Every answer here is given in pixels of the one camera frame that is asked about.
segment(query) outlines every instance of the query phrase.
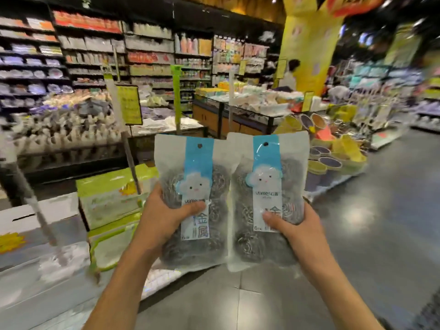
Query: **yellow starburst label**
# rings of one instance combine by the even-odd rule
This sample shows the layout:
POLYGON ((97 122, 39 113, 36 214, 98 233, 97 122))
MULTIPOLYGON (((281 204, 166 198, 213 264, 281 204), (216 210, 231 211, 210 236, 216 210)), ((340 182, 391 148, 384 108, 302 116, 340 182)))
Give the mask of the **yellow starburst label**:
POLYGON ((0 236, 0 253, 6 253, 22 247, 26 243, 24 236, 19 233, 7 233, 0 236))
POLYGON ((134 181, 128 182, 122 188, 119 189, 119 192, 123 196, 130 196, 132 194, 137 194, 135 182, 134 181))

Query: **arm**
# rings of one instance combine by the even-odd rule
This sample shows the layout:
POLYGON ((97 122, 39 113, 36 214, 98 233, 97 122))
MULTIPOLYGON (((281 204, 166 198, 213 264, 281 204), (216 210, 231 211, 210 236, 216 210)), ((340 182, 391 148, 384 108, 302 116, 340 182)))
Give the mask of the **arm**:
POLYGON ((289 240, 339 330, 383 330, 334 259, 319 216, 308 203, 304 203, 304 221, 298 226, 270 212, 263 219, 289 240))
POLYGON ((205 208, 205 203, 198 201, 170 209, 163 203, 161 195, 162 189, 157 183, 146 201, 131 243, 83 330, 134 329, 142 289, 162 245, 185 218, 205 208))

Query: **transparent plastic packaging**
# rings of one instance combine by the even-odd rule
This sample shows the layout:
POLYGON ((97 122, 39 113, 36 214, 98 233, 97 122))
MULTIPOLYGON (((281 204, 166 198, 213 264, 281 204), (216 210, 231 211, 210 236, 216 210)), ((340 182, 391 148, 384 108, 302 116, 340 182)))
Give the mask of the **transparent plastic packaging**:
POLYGON ((237 161, 228 142, 157 135, 154 161, 168 207, 176 209, 197 200, 206 203, 206 209, 186 218, 163 246, 162 264, 170 269, 197 271, 224 263, 228 254, 226 199, 237 161))
POLYGON ((295 265, 297 259, 287 239, 265 224, 262 213, 275 212, 292 224, 303 221, 307 132, 255 137, 229 133, 227 141, 231 151, 242 155, 231 177, 229 271, 264 262, 280 267, 295 265))

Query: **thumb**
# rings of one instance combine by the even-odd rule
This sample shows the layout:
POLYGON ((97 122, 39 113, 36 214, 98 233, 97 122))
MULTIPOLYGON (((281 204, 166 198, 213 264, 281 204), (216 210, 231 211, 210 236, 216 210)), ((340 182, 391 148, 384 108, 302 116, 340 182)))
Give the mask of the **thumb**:
POLYGON ((195 201, 190 204, 183 205, 179 209, 174 209, 173 215, 174 218, 180 222, 189 216, 199 214, 205 209, 205 207, 206 204, 204 201, 195 201))
POLYGON ((281 216, 272 212, 264 212, 263 220, 269 227, 280 231, 286 237, 289 233, 291 233, 290 231, 295 228, 294 225, 288 223, 287 221, 283 220, 281 216))

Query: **black hair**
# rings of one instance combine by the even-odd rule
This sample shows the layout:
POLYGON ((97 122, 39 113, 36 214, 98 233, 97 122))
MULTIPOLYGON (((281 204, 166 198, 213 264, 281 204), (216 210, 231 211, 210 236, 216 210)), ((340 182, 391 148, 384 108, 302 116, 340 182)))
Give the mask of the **black hair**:
POLYGON ((289 71, 294 72, 296 68, 301 65, 301 61, 298 59, 292 59, 289 61, 289 71))

